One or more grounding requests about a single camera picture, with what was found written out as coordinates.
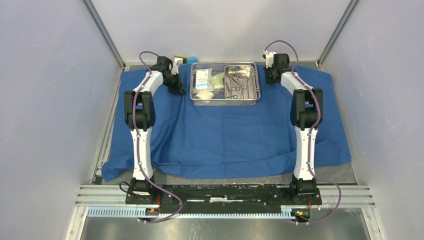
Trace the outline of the metal mesh tray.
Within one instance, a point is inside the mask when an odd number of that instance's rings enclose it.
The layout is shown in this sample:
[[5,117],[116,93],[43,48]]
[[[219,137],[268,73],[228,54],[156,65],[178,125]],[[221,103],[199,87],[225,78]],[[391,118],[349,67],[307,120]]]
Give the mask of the metal mesh tray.
[[[219,90],[195,90],[195,70],[209,69],[212,68],[211,77],[215,74],[224,72],[224,68],[229,65],[255,65],[258,75],[257,65],[253,62],[206,62],[206,63],[195,63],[191,66],[190,73],[190,84],[189,94],[196,106],[249,106],[254,105],[256,102],[253,101],[236,101],[236,100],[225,100],[225,87]],[[198,99],[196,94],[199,92],[214,92],[213,99]]]

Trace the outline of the green sterile packet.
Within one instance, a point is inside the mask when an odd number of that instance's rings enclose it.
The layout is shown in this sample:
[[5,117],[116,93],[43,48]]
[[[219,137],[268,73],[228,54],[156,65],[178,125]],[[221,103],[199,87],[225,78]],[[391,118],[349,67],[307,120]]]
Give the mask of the green sterile packet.
[[224,78],[225,78],[225,73],[224,72],[214,74],[211,77],[211,85],[212,85],[212,87],[213,87],[213,89],[215,91],[224,88],[224,86],[225,86],[225,84],[224,84]]

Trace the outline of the blue surgical wrap cloth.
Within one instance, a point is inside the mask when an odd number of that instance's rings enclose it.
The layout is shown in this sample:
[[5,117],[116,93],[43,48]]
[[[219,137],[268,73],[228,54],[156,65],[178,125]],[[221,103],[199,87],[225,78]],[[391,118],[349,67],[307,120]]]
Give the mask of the blue surgical wrap cloth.
[[[187,179],[256,178],[291,174],[296,164],[296,133],[290,121],[292,95],[267,85],[258,65],[260,99],[247,106],[196,106],[189,95],[191,66],[179,67],[187,95],[170,94],[161,85],[153,95],[156,113],[151,132],[152,166]],[[332,76],[298,65],[300,78],[323,90],[323,122],[315,142],[315,167],[352,160],[333,88]],[[146,69],[121,74],[109,159],[101,174],[111,181],[133,170],[133,139],[124,120],[123,94],[133,90]]]

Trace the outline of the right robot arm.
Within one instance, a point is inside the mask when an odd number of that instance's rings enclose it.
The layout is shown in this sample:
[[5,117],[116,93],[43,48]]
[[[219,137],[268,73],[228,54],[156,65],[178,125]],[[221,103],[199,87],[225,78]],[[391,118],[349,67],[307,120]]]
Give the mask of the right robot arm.
[[308,85],[294,68],[290,68],[288,54],[265,50],[263,58],[266,83],[279,83],[292,95],[290,122],[296,133],[296,163],[288,196],[293,203],[302,204],[318,193],[314,170],[315,141],[323,116],[320,107],[323,91]]

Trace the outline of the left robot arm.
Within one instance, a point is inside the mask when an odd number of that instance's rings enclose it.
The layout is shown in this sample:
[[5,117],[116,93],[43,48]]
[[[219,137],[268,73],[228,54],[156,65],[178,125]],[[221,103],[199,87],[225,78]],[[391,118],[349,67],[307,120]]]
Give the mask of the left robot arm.
[[173,95],[186,94],[178,65],[166,56],[158,56],[156,64],[147,68],[144,79],[123,95],[124,121],[132,137],[134,158],[128,195],[139,197],[145,204],[153,203],[160,191],[154,186],[151,135],[156,123],[153,96],[161,86]]

